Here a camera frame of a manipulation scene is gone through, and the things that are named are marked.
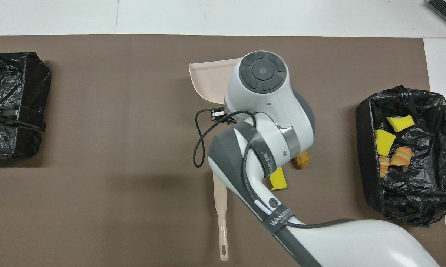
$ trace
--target brown paper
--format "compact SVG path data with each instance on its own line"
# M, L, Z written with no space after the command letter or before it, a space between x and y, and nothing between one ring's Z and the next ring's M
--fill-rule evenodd
M297 266L231 192L221 262L211 171L192 164L208 102L188 64L254 50L284 58L316 116L311 164L285 164L276 196L304 223L382 220L363 197L355 107L398 85L429 90L422 39L4 36L0 52L36 51L52 87L38 155L0 161L0 266ZM405 228L446 266L443 220Z

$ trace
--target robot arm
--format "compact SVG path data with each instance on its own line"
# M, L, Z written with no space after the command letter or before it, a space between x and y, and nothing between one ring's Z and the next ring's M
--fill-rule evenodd
M235 66L225 96L235 126L218 133L209 149L214 174L302 266L432 267L438 264L405 230L381 220L305 225L262 179L313 143L314 118L291 89L284 61L256 51Z

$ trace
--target gray strap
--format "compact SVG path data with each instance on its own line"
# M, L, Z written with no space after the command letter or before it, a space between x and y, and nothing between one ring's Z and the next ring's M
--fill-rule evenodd
M278 206L263 222L264 227L274 235L285 223L292 217L295 216L294 212L285 204Z
M264 141L264 138L262 138L262 135L253 125L245 121L236 124L234 128L249 142L264 169L264 177L269 177L277 166L275 165L274 156Z

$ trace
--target yellow sponge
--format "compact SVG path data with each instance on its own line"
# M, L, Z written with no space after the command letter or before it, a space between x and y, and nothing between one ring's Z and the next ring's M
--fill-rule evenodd
M402 118L390 117L387 118L387 121L389 121L395 132L400 132L406 129L407 127L411 127L415 124L411 115L407 115L406 117Z
M276 171L271 174L269 178L272 184L271 191L279 190L287 187L287 182L285 182L284 173L282 173L282 168L279 167Z
M391 150L391 145L393 145L395 135L391 135L389 132L385 130L375 130L376 135L376 147L377 153L387 157L389 154L389 150Z

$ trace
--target plastic bag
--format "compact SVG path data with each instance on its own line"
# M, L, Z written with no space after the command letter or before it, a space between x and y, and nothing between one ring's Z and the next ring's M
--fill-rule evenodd
M411 115L415 125L394 132L387 117ZM429 226L446 215L446 101L438 94L398 86L376 93L356 109L358 157L367 204L394 223ZM374 130L414 155L406 171L389 168L380 178Z
M0 107L21 105L43 113L50 83L50 70L35 52L0 53ZM0 159L33 156L41 141L38 131L0 127Z

